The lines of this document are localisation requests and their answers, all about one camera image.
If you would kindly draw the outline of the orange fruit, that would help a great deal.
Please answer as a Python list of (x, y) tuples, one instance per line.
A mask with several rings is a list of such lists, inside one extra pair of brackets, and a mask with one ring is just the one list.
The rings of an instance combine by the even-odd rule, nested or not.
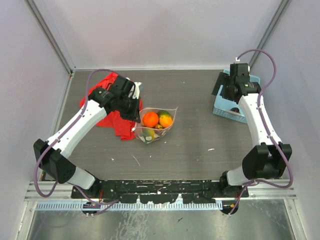
[(142, 118), (142, 123), (145, 127), (153, 128), (159, 123), (159, 116), (156, 112), (147, 112)]

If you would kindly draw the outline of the clear polka dot zip bag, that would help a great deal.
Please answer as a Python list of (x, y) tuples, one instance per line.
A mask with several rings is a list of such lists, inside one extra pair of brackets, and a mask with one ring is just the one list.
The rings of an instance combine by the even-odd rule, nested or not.
[(177, 110), (146, 107), (140, 110), (141, 122), (135, 123), (131, 132), (146, 144), (157, 141), (173, 127)]

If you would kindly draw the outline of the dark red apple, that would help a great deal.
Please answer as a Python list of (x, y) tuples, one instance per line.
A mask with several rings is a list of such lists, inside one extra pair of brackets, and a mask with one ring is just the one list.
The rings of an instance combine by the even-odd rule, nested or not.
[(164, 129), (164, 127), (161, 124), (157, 124), (154, 128), (157, 129), (157, 130)]

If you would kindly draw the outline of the dark plum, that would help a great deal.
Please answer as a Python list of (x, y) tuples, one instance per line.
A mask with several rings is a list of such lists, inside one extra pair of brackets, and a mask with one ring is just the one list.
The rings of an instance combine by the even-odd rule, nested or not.
[(240, 110), (237, 107), (233, 107), (231, 109), (231, 111), (234, 112), (234, 113), (239, 113), (240, 112)]

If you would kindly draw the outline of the orange green mango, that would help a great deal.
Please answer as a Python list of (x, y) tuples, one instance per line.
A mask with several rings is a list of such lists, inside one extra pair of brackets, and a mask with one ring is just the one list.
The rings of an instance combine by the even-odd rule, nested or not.
[(167, 128), (173, 123), (173, 117), (169, 114), (168, 111), (159, 110), (157, 114), (159, 118), (158, 122), (163, 128)]

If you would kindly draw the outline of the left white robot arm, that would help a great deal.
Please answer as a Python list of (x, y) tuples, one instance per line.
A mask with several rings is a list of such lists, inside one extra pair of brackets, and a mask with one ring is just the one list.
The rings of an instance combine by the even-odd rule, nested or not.
[(108, 87), (97, 87), (85, 99), (83, 107), (58, 132), (34, 145), (35, 169), (41, 169), (59, 184), (72, 184), (88, 198), (100, 193), (99, 180), (69, 161), (73, 150), (85, 135), (112, 112), (124, 120), (140, 123), (141, 82), (117, 76)]

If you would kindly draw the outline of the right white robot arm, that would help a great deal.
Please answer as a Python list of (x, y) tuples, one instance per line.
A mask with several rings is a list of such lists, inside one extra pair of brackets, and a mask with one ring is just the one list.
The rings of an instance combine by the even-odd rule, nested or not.
[(271, 124), (259, 95), (260, 79), (249, 71), (246, 63), (232, 63), (219, 73), (212, 90), (213, 114), (247, 124), (252, 140), (241, 166), (225, 171), (219, 179), (219, 191), (225, 197), (240, 194), (247, 184), (281, 178), (292, 155), (291, 145), (282, 142)]

